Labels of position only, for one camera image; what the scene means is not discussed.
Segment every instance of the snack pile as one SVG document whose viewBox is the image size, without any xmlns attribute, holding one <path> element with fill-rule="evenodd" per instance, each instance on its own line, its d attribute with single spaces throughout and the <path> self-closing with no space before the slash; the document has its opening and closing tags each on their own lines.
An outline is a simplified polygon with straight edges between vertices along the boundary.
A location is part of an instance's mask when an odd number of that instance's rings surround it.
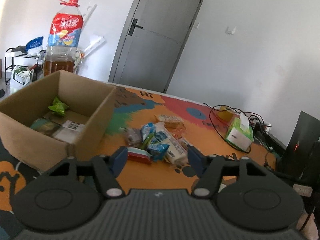
<svg viewBox="0 0 320 240">
<path fill-rule="evenodd" d="M 166 160 L 173 165 L 188 162 L 191 145 L 183 135 L 186 127 L 177 116 L 155 115 L 156 123 L 147 123 L 140 129 L 121 128 L 128 146 L 128 159 L 142 163 Z"/>
</svg>

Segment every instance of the gray door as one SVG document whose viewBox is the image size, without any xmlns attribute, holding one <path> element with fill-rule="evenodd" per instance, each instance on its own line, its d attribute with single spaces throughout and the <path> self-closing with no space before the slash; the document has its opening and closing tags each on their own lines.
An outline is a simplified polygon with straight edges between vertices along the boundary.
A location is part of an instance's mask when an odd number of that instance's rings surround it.
<svg viewBox="0 0 320 240">
<path fill-rule="evenodd" d="M 140 0 L 113 82 L 164 92 L 201 1 Z"/>
</svg>

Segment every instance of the large plastic oil bottle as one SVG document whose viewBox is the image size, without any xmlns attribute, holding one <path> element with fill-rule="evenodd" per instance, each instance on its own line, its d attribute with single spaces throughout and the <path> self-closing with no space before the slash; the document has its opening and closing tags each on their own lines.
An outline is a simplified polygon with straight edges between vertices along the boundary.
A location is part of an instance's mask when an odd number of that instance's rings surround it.
<svg viewBox="0 0 320 240">
<path fill-rule="evenodd" d="M 60 0 L 65 5 L 53 18 L 44 62 L 44 75 L 58 70 L 73 72 L 76 47 L 83 25 L 79 0 Z"/>
</svg>

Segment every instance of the green tissue box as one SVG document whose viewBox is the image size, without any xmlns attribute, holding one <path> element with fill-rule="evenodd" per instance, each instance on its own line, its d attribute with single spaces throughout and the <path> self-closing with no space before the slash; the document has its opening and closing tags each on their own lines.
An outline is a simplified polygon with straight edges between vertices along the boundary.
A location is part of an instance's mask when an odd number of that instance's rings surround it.
<svg viewBox="0 0 320 240">
<path fill-rule="evenodd" d="M 229 126 L 226 141 L 236 148 L 246 151 L 253 142 L 252 127 L 249 126 L 247 130 L 243 131 L 240 128 L 240 119 L 236 117 Z"/>
</svg>

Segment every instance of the white wall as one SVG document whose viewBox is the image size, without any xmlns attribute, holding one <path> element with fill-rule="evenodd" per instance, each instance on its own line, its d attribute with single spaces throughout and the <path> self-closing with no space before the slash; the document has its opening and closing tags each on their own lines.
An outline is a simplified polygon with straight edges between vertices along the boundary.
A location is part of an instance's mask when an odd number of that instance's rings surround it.
<svg viewBox="0 0 320 240">
<path fill-rule="evenodd" d="M 285 144 L 301 110 L 320 119 L 320 0 L 204 0 L 196 21 L 168 94 L 259 113 Z"/>
<path fill-rule="evenodd" d="M 107 43 L 86 62 L 83 75 L 108 81 L 116 47 L 133 0 L 79 0 L 82 13 L 89 4 L 98 4 L 83 30 L 79 46 L 86 47 L 90 34 L 104 36 Z M 38 36 L 44 44 L 55 14 L 62 9 L 58 0 L 0 0 L 0 57 L 9 47 L 25 45 Z"/>
</svg>

